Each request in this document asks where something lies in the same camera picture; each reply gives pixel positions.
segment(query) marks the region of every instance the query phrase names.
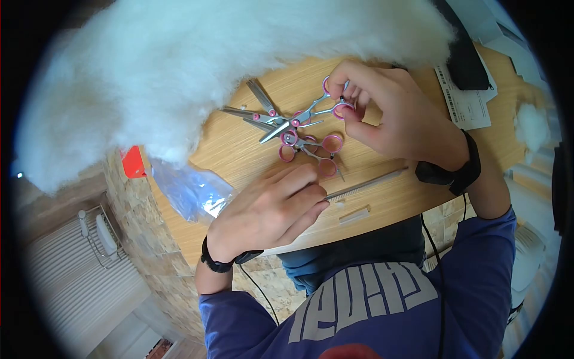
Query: barcode label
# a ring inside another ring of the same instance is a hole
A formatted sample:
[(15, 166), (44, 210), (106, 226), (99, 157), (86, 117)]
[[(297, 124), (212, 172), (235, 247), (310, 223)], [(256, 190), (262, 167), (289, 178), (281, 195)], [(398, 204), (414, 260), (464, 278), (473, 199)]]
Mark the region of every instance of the barcode label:
[(438, 69), (439, 69), (440, 80), (441, 80), (441, 82), (443, 83), (443, 85), (446, 86), (446, 85), (447, 85), (447, 80), (444, 78), (443, 71), (440, 69), (440, 67), (439, 67)]
[(456, 115), (455, 104), (452, 103), (451, 92), (448, 91), (447, 88), (444, 89), (444, 92), (447, 94), (447, 102), (448, 102), (448, 105), (451, 107), (452, 119), (455, 120), (456, 123), (458, 123), (459, 117)]

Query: person's left hand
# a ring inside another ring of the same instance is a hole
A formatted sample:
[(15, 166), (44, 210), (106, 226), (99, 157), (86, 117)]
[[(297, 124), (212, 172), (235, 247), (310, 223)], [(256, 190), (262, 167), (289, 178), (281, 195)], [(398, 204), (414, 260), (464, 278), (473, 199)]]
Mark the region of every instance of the person's left hand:
[(311, 164), (294, 165), (249, 184), (211, 223), (211, 258), (229, 263), (248, 250), (293, 242), (329, 206), (317, 176)]

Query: wooden table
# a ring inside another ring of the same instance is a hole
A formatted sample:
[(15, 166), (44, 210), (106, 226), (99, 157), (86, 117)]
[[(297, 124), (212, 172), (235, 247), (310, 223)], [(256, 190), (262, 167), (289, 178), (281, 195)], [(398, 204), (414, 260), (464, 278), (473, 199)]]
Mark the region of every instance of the wooden table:
[[(524, 158), (525, 147), (515, 139), (513, 126), (519, 102), (528, 101), (540, 105), (543, 97), (534, 86), (525, 83), (515, 74), (507, 56), (480, 45), (477, 45), (477, 49), (497, 83), (498, 96), (487, 104), (492, 126), (473, 130), (471, 133), (481, 151), (491, 151), (502, 171)], [(314, 99), (322, 95), (321, 82), (339, 61), (341, 58), (306, 59), (285, 69), (269, 72), (260, 77), (259, 82), (271, 97), (276, 109), (283, 115), (291, 115), (297, 110), (307, 108)], [(388, 64), (377, 65), (388, 67)], [(444, 96), (434, 70), (426, 68), (412, 70), (410, 73), (423, 92), (448, 116)], [(332, 106), (333, 101), (328, 99), (321, 104), (324, 107)], [(229, 105), (237, 108), (245, 105), (249, 110), (265, 113), (245, 84), (240, 86)], [(380, 110), (371, 104), (367, 108), (366, 121), (378, 123), (380, 117)], [(332, 115), (324, 114), (317, 119), (323, 119), (325, 122), (300, 132), (313, 134), (317, 138), (336, 133), (344, 138), (343, 150), (337, 154), (335, 160), (346, 182), (339, 176), (321, 179), (320, 184), (328, 193), (351, 187), (404, 166), (404, 160), (381, 156), (360, 142), (345, 136), (343, 121)], [(290, 165), (277, 157), (279, 139), (259, 144), (258, 140), (263, 134), (263, 131), (244, 123), (238, 117), (215, 111), (205, 123), (199, 149), (189, 160), (198, 167), (216, 172), (236, 189), (241, 190), (264, 172), (278, 171)], [(299, 153), (292, 163), (306, 162), (316, 163), (316, 160)], [(288, 246), (266, 250), (264, 255), (308, 248), (362, 234), (412, 217), (453, 198), (446, 187), (419, 182), (414, 175), (415, 164), (409, 165), (410, 169), (401, 176), (360, 194), (346, 197), (342, 208), (329, 206), (317, 222), (295, 242)], [(183, 220), (171, 208), (167, 198), (163, 196), (152, 178), (150, 182), (158, 207), (181, 252), (189, 263), (195, 263), (201, 254), (201, 243), (207, 228)], [(344, 226), (339, 225), (340, 217), (364, 207), (370, 210), (368, 218)]]

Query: black wrist strap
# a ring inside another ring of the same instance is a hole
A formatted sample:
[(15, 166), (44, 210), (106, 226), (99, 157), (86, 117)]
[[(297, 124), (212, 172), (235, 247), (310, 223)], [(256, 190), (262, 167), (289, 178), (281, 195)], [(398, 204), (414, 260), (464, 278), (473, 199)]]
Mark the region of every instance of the black wrist strap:
[(263, 253), (263, 250), (248, 250), (235, 257), (229, 263), (221, 263), (214, 261), (210, 256), (210, 251), (207, 249), (207, 236), (203, 239), (201, 245), (201, 262), (207, 264), (207, 267), (217, 273), (227, 273), (233, 267), (233, 263), (243, 264)]
[(207, 249), (207, 236), (205, 237), (201, 245), (201, 262), (207, 264), (209, 269), (217, 273), (227, 273), (233, 267), (234, 261), (232, 260), (229, 263), (214, 261), (210, 256), (210, 251)]
[(467, 187), (470, 186), (480, 176), (482, 170), (480, 166), (480, 157), (478, 155), (478, 147), (474, 139), (465, 131), (461, 130), (467, 139), (469, 160), (458, 171), (453, 172), (454, 179), (450, 186), (452, 194), (460, 196), (463, 194)]
[(436, 164), (421, 161), (414, 172), (419, 181), (450, 185), (450, 191), (456, 196), (460, 196), (468, 186), (476, 181), (481, 172), (478, 147), (466, 131), (461, 131), (467, 140), (469, 160), (458, 171), (454, 172), (447, 171)]

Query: white fluffy dog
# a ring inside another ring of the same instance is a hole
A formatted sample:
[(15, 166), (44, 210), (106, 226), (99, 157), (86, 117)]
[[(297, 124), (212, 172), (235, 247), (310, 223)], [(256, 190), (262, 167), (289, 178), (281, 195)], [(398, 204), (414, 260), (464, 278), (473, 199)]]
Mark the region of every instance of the white fluffy dog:
[(439, 64), (453, 38), (428, 0), (117, 0), (37, 74), (20, 171), (54, 193), (117, 147), (183, 164), (242, 79), (306, 56)]

